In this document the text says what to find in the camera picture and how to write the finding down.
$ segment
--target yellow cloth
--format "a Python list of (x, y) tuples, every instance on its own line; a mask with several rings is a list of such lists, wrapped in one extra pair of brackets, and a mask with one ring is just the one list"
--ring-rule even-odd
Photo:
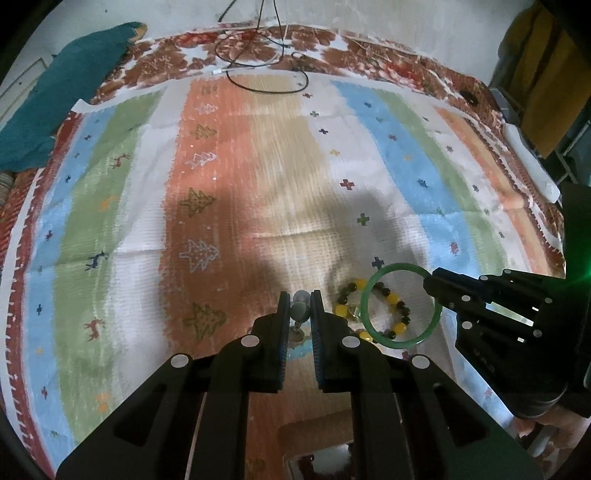
[(591, 66), (568, 34), (554, 43), (555, 19), (538, 2), (511, 25), (504, 46), (521, 50), (509, 94), (524, 108), (521, 129), (544, 157), (569, 130), (589, 96)]

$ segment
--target green stripe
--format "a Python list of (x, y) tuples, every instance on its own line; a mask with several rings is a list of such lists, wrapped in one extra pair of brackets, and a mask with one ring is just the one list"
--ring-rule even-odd
[(464, 182), (463, 177), (456, 171), (455, 165), (449, 161), (435, 140), (429, 137), (421, 118), (398, 95), (383, 90), (375, 90), (375, 93), (421, 145), (425, 155), (438, 169), (441, 180), (462, 208), (464, 220), (476, 248), (480, 271), (500, 274), (506, 266), (506, 253), (497, 237), (497, 232), (472, 197), (472, 189)]
[[(85, 175), (72, 193), (72, 211), (67, 220), (56, 265), (54, 283), (54, 335), (64, 412), (77, 442), (82, 441), (108, 412), (99, 412), (99, 395), (110, 398), (112, 371), (117, 343), (115, 325), (110, 321), (105, 300), (113, 259), (101, 258), (97, 269), (85, 271), (86, 258), (118, 243), (114, 231), (117, 204), (138, 141), (138, 127), (146, 123), (159, 93), (143, 95), (120, 104), (93, 150)], [(121, 166), (112, 168), (113, 159), (128, 154)], [(110, 207), (101, 204), (114, 197)], [(95, 317), (100, 337), (89, 341), (85, 323)]]

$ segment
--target wall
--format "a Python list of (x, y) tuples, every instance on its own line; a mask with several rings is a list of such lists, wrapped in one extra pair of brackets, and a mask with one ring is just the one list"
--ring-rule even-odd
[[(225, 21), (256, 18), (259, 0), (238, 0)], [(0, 93), (40, 56), (57, 54), (74, 38), (126, 21), (160, 37), (211, 27), (229, 0), (63, 0), (44, 20), (0, 87)], [(399, 41), (488, 83), (496, 49), (518, 12), (532, 0), (277, 0), (291, 23), (332, 26)], [(265, 4), (272, 16), (272, 0)]]

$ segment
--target teal cloth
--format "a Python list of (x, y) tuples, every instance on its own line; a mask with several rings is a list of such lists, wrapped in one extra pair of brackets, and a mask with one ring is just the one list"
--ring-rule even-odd
[(68, 43), (0, 130), (0, 170), (44, 167), (53, 135), (78, 99), (88, 102), (136, 36), (140, 22), (91, 33)]

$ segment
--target blue stripe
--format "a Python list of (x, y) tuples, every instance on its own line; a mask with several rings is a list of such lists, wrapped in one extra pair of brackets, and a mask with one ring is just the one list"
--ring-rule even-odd
[[(477, 277), (476, 248), (464, 213), (421, 145), (373, 89), (345, 82), (333, 83), (359, 122), (373, 136), (392, 180), (418, 215), (428, 239), (428, 267), (443, 267)], [(394, 135), (396, 140), (390, 139), (389, 135)], [(412, 160), (405, 160), (405, 155), (410, 155)], [(419, 180), (423, 180), (427, 187), (421, 186)], [(445, 217), (437, 213), (437, 208)], [(365, 213), (371, 218), (371, 212)], [(454, 242), (458, 246), (456, 254), (451, 248)]]
[[(87, 114), (74, 134), (72, 145), (46, 195), (46, 203), (35, 225), (32, 260), (24, 276), (23, 315), (26, 324), (23, 350), (28, 396), (34, 405), (39, 434), (44, 438), (48, 457), (56, 469), (76, 445), (63, 410), (54, 351), (55, 266), (72, 209), (74, 186), (87, 172), (93, 149), (115, 108)], [(47, 239), (49, 230), (51, 238)], [(43, 389), (47, 390), (47, 399), (41, 394)]]

